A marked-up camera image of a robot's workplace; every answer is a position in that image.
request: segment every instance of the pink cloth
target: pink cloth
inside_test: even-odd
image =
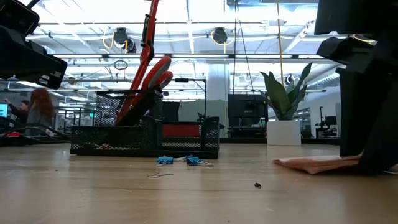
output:
[[[317,174],[328,170],[358,165],[359,156],[308,156],[296,158],[274,159],[274,163],[291,169],[307,171],[309,174]]]

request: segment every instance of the potted plant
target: potted plant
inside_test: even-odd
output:
[[[297,111],[299,103],[304,99],[307,85],[303,85],[304,79],[311,71],[312,63],[303,69],[300,80],[295,85],[294,79],[284,86],[275,79],[274,74],[264,72],[267,94],[261,93],[267,104],[274,110],[277,121],[267,123],[267,144],[275,146],[300,146],[300,123],[293,121],[293,114]]]

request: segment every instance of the red hair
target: red hair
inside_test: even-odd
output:
[[[37,108],[40,114],[48,119],[52,119],[55,115],[50,94],[45,88],[38,88],[32,92],[29,109],[32,107]]]

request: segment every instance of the white column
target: white column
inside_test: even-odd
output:
[[[209,74],[207,76],[207,100],[224,100],[227,102],[228,93],[228,64],[209,65]]]

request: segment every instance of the black mesh desk organizer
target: black mesh desk organizer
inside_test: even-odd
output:
[[[70,154],[84,156],[183,157],[193,154],[203,159],[217,159],[219,149],[219,118],[204,122],[161,121],[155,105],[161,94],[147,91],[140,108],[132,108],[128,118],[119,125],[117,112],[128,91],[101,91],[97,95],[95,126],[72,127]],[[182,129],[189,129],[187,135]]]

